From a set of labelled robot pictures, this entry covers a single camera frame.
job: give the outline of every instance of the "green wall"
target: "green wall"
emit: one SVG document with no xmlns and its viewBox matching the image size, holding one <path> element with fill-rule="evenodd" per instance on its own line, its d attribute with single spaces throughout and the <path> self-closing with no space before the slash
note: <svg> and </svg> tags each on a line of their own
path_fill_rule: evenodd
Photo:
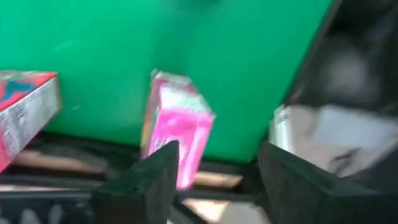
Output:
<svg viewBox="0 0 398 224">
<path fill-rule="evenodd" d="M 217 114 L 206 157 L 252 159 L 330 0 L 5 0 L 0 69 L 57 70 L 50 131 L 139 144 L 150 71 Z"/>
</svg>

